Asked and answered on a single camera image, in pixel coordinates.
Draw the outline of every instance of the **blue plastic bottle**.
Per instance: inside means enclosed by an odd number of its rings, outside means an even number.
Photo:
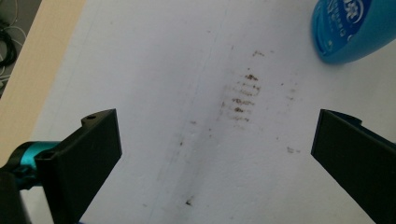
[[[356,61],[396,38],[396,0],[319,0],[312,33],[323,62]]]

